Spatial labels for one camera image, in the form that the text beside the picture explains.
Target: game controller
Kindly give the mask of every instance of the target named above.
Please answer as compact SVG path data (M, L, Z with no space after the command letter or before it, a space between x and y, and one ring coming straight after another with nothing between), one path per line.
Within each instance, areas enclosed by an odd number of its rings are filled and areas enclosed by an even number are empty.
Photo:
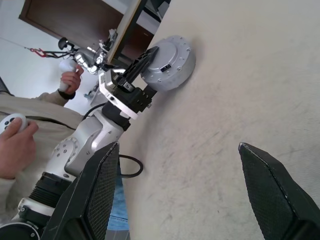
M26 127L28 126L28 121L26 119L26 117L20 113L14 113L11 114L7 117L5 117L1 122L0 122L0 134L7 129L7 127L11 124L11 122L15 119L15 118L21 118L22 119L22 124L21 127L18 131L18 133L22 132L24 129L26 129Z
M60 62L59 68L62 73L65 72L75 72L77 63L72 59L64 59ZM69 85L64 82L60 82L59 90L65 92L68 89Z

